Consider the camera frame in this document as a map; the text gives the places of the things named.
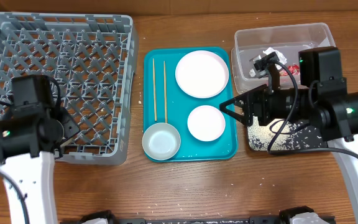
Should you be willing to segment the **white rice bowl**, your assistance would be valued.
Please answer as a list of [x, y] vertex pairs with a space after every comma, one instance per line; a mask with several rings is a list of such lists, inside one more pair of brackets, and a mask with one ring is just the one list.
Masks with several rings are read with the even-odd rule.
[[215, 107], [202, 105], [196, 107], [188, 116], [188, 130], [197, 140], [210, 142], [217, 140], [224, 132], [226, 120]]

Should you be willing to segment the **white napkin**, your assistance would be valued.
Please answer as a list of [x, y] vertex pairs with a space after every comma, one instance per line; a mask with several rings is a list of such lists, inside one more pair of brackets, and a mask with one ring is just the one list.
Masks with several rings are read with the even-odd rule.
[[279, 61], [285, 65], [287, 58], [280, 51], [269, 47], [262, 51], [262, 54], [258, 54], [254, 58], [250, 59], [251, 69], [249, 75], [251, 78], [262, 78], [266, 76], [267, 67], [273, 64], [273, 61]]

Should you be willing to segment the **red snack wrapper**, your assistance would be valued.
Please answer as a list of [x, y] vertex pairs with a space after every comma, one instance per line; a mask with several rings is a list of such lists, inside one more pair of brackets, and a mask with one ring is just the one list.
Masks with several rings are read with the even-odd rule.
[[[299, 75], [300, 74], [300, 68], [296, 64], [288, 66], [288, 69], [289, 69], [289, 71], [291, 72], [292, 75]], [[288, 73], [285, 70], [281, 70], [280, 71], [280, 76], [281, 77], [288, 76]]]

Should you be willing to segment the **large white plate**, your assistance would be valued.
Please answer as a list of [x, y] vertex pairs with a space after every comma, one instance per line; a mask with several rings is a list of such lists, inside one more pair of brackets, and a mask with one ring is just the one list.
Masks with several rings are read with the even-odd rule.
[[222, 92], [229, 81], [229, 69], [216, 53], [196, 50], [177, 63], [175, 79], [180, 89], [194, 98], [211, 98]]

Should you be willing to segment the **grey metal bowl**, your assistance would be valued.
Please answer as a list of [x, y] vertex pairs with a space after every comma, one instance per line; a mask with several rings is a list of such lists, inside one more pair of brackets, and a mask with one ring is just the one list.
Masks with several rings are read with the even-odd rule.
[[145, 154], [156, 161], [171, 159], [179, 151], [180, 145], [180, 133], [168, 123], [155, 123], [142, 136]]

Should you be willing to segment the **wooden chopstick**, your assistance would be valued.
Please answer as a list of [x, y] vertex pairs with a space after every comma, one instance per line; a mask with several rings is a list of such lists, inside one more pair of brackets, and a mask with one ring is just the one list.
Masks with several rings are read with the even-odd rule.
[[167, 71], [166, 71], [166, 61], [163, 61], [163, 89], [164, 89], [164, 118], [165, 123], [168, 123], [167, 116]]
[[152, 59], [152, 80], [153, 80], [153, 98], [154, 98], [154, 121], [157, 122], [157, 97], [155, 86], [155, 59]]

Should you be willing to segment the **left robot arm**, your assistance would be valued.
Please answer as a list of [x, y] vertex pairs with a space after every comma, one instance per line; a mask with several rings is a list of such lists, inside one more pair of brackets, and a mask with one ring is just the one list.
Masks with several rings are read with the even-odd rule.
[[0, 177], [12, 223], [57, 223], [55, 161], [80, 132], [72, 115], [52, 96], [46, 75], [12, 79], [13, 103], [0, 120]]

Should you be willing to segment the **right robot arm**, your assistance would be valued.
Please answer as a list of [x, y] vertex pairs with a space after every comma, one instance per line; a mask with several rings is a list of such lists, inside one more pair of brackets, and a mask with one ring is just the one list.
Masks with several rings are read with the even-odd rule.
[[275, 119], [284, 123], [303, 120], [320, 131], [342, 172], [358, 223], [358, 92], [349, 93], [336, 47], [299, 52], [300, 79], [281, 89], [280, 71], [285, 68], [275, 52], [254, 61], [266, 85], [258, 86], [220, 104], [221, 112], [245, 126], [261, 126]]

